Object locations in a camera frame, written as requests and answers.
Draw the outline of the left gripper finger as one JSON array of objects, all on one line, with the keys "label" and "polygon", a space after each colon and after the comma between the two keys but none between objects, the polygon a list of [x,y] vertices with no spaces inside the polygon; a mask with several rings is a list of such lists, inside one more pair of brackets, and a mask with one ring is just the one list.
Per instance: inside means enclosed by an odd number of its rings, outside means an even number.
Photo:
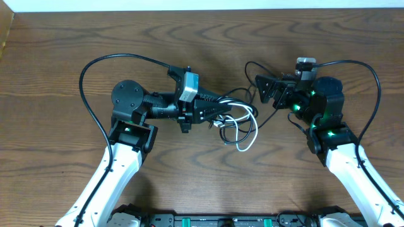
[{"label": "left gripper finger", "polygon": [[210,90],[207,90],[207,89],[203,88],[202,86],[198,87],[197,100],[217,103],[220,101],[221,97],[222,97],[222,95],[219,95]]},{"label": "left gripper finger", "polygon": [[231,111],[232,107],[223,103],[199,102],[198,103],[198,122],[202,123]]}]

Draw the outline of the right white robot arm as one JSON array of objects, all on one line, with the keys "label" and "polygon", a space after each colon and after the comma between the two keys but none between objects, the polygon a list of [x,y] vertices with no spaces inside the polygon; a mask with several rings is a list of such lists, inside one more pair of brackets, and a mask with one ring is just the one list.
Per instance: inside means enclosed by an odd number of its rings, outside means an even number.
[{"label": "right white robot arm", "polygon": [[342,121],[345,97],[340,80],[257,75],[255,82],[262,103],[272,98],[275,109],[289,108],[308,124],[303,132],[311,153],[339,179],[368,226],[403,226],[403,202],[373,167],[359,138]]}]

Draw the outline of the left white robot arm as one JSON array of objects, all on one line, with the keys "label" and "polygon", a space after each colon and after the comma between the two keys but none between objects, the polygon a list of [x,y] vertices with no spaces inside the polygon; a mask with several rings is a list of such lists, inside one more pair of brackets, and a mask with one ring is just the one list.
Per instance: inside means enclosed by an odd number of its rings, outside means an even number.
[{"label": "left white robot arm", "polygon": [[211,122],[231,111],[230,105],[219,103],[218,94],[200,87],[199,76],[189,69],[170,66],[167,74],[176,82],[172,93],[150,93],[132,80],[116,84],[111,94],[109,145],[84,191],[57,226],[106,226],[122,191],[154,145],[158,129],[147,119],[175,120],[187,133],[193,124]]}]

